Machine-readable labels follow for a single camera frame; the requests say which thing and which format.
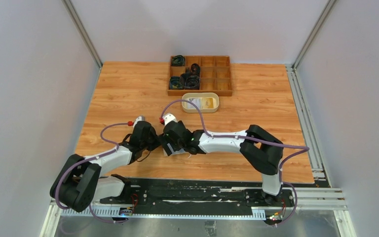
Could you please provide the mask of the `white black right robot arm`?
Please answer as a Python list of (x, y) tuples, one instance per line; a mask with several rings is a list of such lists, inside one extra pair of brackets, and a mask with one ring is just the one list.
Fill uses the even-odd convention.
[(283, 155), (282, 142), (259, 127), (224, 133), (205, 129), (190, 131), (184, 123), (171, 121), (159, 135), (162, 148), (168, 156), (184, 151), (191, 155), (218, 152), (241, 154), (262, 176), (259, 199), (275, 206), (282, 199), (279, 164)]

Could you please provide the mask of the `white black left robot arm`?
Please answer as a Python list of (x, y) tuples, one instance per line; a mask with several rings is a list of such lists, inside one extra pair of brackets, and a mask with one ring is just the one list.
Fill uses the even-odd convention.
[(160, 142), (155, 128), (143, 117), (127, 122), (127, 126), (133, 128), (132, 132), (121, 142), (112, 141), (113, 148), (91, 156), (68, 157), (49, 192), (59, 208), (82, 212), (93, 201), (104, 198), (113, 197), (120, 204), (130, 201), (127, 179), (106, 174), (141, 161), (143, 152), (155, 150)]

